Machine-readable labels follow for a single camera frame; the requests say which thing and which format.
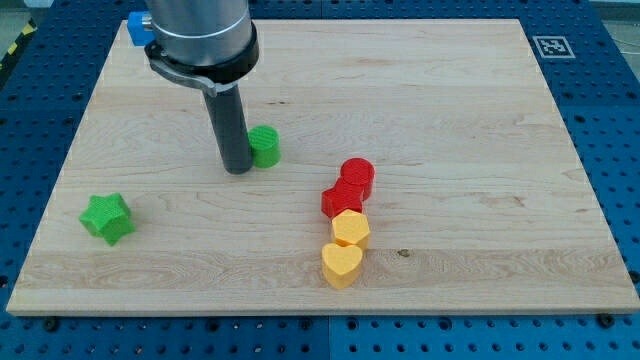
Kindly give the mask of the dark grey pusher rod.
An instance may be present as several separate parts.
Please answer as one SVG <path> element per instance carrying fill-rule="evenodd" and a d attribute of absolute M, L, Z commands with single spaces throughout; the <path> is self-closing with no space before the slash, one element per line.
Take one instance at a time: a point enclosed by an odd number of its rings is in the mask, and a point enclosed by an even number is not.
<path fill-rule="evenodd" d="M 204 101 L 225 170 L 234 175 L 246 173 L 253 158 L 238 86 L 215 96 L 204 94 Z"/>

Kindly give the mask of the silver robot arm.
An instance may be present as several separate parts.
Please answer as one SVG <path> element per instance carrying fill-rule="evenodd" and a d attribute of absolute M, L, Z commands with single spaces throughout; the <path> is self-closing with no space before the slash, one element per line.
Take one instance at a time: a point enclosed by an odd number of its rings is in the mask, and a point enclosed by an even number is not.
<path fill-rule="evenodd" d="M 225 170 L 253 166 L 238 89 L 259 59 L 247 0 L 147 0 L 154 40 L 145 46 L 153 71 L 202 92 Z"/>

